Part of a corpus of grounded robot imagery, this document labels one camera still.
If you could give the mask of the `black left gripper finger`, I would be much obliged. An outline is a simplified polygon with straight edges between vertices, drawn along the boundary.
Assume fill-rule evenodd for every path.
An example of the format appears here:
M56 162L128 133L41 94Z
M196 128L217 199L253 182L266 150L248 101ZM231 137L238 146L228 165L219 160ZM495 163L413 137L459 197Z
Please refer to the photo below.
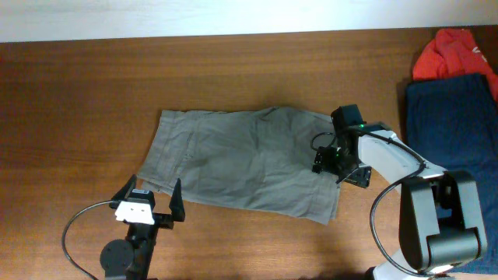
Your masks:
M185 220L185 210L184 203L181 194L181 180L177 179L176 184L174 186L173 193L171 195L169 208L172 215L172 220L175 222L183 222Z
M111 198L110 207L117 208L122 201L126 201L130 193L136 188L137 176L131 175L127 183Z

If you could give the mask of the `grey shorts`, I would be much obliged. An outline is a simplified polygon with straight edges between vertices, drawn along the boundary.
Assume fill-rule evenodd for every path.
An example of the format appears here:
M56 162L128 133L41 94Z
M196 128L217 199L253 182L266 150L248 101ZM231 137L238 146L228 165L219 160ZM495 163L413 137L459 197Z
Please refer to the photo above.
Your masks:
M329 134L331 118L292 107L233 113L165 110L138 177L143 188L186 201L275 212L328 224L340 186L314 173L314 136Z

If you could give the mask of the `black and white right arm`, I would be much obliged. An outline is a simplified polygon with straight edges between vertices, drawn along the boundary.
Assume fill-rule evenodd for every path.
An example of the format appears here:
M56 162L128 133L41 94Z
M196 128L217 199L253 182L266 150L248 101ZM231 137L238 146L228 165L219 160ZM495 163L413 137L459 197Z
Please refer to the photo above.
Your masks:
M366 271L367 279L448 279L448 271L481 259L488 242L477 183L463 170L449 171L424 159L386 124L368 124L357 105L331 113L330 144L315 148L315 173L367 188L376 170L389 185L370 209L370 231L386 261ZM400 248L388 254L377 235L375 214L391 191L401 195Z

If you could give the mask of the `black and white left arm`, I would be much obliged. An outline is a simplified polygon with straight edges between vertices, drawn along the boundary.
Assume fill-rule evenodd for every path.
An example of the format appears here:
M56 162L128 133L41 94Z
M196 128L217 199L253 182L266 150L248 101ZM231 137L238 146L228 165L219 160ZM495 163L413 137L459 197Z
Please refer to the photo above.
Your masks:
M116 220L127 224L128 232L124 239L110 241L101 251L105 279L147 279L158 232L185 220L180 180L171 195L169 214L154 212L154 193L139 190L136 184L137 176L133 175L111 199Z

